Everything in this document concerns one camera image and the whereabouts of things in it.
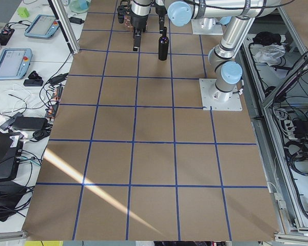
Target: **blue tablet device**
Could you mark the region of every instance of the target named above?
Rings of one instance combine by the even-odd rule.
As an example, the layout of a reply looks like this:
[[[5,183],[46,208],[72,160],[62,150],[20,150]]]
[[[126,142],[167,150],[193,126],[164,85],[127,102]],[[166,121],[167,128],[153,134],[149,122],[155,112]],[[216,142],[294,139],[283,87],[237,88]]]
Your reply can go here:
[[[0,80],[21,79],[32,58],[31,49],[3,49],[0,55]]]
[[[35,38],[50,38],[57,31],[59,24],[53,15],[39,14],[25,30],[24,35]]]

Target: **white mounting plate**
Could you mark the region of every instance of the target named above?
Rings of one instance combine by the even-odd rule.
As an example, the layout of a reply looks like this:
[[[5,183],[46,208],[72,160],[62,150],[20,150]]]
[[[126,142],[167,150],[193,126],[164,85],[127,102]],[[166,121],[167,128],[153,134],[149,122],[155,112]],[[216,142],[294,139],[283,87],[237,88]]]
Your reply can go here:
[[[193,30],[193,34],[197,35],[222,35],[222,26],[221,24],[215,24],[211,29],[203,29],[198,24],[199,22],[195,19],[191,20],[191,28]]]
[[[226,102],[217,102],[209,95],[209,88],[216,82],[216,79],[201,78],[200,79],[200,89],[202,97],[203,110],[214,111],[242,111],[242,105],[239,94],[233,94],[231,98]]]

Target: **bottle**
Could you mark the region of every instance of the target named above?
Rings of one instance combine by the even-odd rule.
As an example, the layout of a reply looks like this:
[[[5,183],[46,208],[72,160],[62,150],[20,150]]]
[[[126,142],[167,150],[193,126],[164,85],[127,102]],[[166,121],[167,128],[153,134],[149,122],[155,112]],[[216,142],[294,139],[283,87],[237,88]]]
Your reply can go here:
[[[168,57],[169,38],[166,31],[166,27],[163,27],[162,36],[159,38],[159,60],[166,60]]]

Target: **metal plate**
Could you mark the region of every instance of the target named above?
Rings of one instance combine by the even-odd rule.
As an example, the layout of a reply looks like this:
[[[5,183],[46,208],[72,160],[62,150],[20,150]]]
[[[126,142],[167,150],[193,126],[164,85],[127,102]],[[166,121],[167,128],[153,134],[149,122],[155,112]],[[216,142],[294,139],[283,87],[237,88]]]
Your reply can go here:
[[[224,103],[220,103],[215,101],[209,95],[209,88],[212,84],[216,82],[216,79],[200,79],[200,89],[201,89],[201,97],[202,97],[202,106],[203,110],[212,110],[215,111],[242,111],[242,105],[239,94],[233,94],[232,97]]]
[[[215,24],[211,29],[203,29],[200,27],[198,24],[198,21],[195,19],[191,20],[191,28],[193,30],[193,34],[198,34],[198,35],[222,35],[222,25],[221,24]]]

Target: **dark glass bottle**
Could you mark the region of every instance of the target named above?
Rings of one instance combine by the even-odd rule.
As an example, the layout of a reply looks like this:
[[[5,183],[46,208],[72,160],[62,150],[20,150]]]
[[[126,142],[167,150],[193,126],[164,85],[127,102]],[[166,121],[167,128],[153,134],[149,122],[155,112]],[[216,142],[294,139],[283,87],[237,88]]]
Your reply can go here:
[[[159,60],[166,60],[168,57],[169,38],[166,36],[166,30],[166,27],[164,27],[159,39]]]

